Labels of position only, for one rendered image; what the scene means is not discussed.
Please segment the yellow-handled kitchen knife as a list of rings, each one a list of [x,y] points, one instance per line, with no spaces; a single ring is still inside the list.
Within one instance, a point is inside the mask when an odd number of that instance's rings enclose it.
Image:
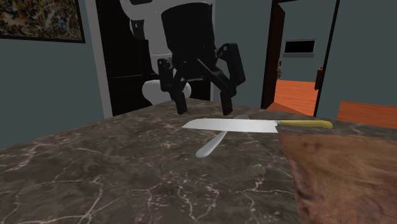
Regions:
[[[323,127],[331,129],[333,124],[324,120],[248,120],[226,118],[199,118],[183,125],[186,129],[218,130],[227,132],[277,133],[278,125],[297,127]]]

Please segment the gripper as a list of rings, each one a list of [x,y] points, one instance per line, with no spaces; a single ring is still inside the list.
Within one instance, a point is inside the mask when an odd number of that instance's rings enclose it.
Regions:
[[[158,59],[160,88],[168,92],[179,115],[187,112],[183,92],[187,81],[204,76],[220,91],[224,115],[233,111],[232,97],[246,75],[239,47],[225,43],[216,49],[212,25],[212,6],[207,3],[186,3],[171,7],[161,14],[167,47],[172,59]],[[229,77],[216,65],[218,59],[226,62]]]

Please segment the brown wooden cutting board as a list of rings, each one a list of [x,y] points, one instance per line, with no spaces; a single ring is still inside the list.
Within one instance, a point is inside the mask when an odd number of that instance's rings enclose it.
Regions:
[[[397,224],[397,141],[279,134],[301,224]]]

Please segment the grey-framed dark window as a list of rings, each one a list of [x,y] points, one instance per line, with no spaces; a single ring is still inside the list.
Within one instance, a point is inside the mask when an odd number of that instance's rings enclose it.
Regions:
[[[316,39],[286,40],[283,57],[313,57]]]

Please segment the framed abstract wall picture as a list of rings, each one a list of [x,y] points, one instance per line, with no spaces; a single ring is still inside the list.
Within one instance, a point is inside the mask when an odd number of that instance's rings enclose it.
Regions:
[[[0,38],[84,43],[78,0],[0,0]]]

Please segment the dark brown open door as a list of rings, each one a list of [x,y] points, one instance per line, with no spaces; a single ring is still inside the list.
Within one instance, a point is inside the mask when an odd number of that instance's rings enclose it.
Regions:
[[[285,12],[279,5],[279,0],[272,0],[261,109],[267,109],[274,101],[284,19]]]

